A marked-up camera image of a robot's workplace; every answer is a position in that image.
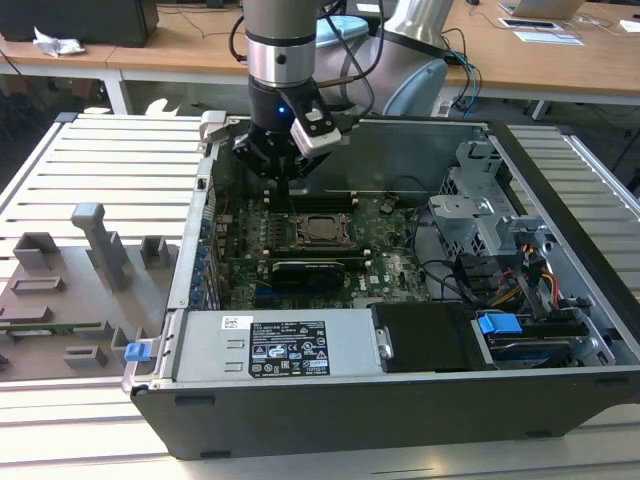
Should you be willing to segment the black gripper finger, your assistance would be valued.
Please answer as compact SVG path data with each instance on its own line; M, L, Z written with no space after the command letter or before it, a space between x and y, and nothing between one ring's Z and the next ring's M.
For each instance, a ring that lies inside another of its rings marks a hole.
M285 175L287 136L269 130L248 130L234 140L233 154L259 179L275 185L275 196L287 199Z
M299 181L306 178L328 156L329 153L325 153L313 158L306 158L298 154L295 157L285 158L285 200L292 209L295 208L294 192Z

